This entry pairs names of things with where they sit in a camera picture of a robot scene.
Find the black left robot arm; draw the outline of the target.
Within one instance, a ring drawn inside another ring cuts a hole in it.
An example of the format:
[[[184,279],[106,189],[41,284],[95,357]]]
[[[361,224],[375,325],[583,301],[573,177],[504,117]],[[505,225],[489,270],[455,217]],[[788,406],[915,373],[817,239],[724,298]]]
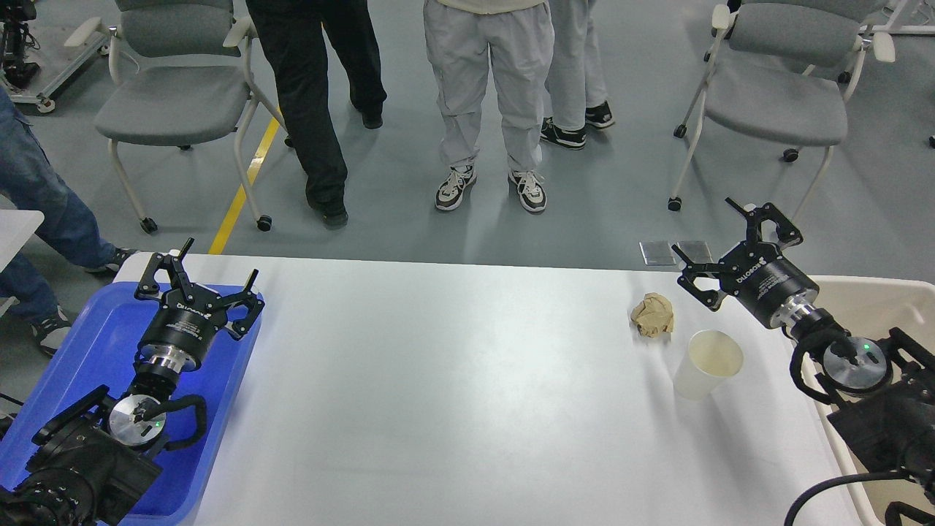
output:
[[[91,298],[2,440],[4,525],[176,525],[200,499],[259,332],[253,285],[154,253]]]

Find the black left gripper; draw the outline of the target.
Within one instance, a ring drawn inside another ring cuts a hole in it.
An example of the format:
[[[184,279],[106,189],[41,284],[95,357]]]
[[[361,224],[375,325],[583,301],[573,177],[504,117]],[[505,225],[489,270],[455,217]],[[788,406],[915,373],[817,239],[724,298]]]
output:
[[[253,269],[243,290],[221,296],[213,289],[196,286],[183,267],[184,256],[194,244],[188,237],[178,254],[154,253],[134,291],[136,300],[153,300],[159,308],[144,331],[138,348],[138,362],[161,364],[174,372],[199,369],[220,329],[238,342],[253,329],[266,306],[253,290],[259,270]],[[169,289],[160,289],[155,273],[164,270]],[[229,311],[244,307],[241,319],[232,319]]]

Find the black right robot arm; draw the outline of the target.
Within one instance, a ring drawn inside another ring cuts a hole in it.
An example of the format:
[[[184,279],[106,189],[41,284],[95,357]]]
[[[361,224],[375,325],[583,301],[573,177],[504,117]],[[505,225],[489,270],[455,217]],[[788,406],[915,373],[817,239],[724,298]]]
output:
[[[815,306],[818,283],[782,250],[804,240],[774,204],[734,205],[745,238],[715,262],[684,261],[678,284],[712,312],[734,297],[766,329],[795,344],[790,376],[799,392],[832,408],[829,422],[865,467],[806,489],[786,513],[791,525],[809,499],[831,487],[906,480],[933,499],[934,362],[931,352],[899,327],[874,340],[856,336]]]

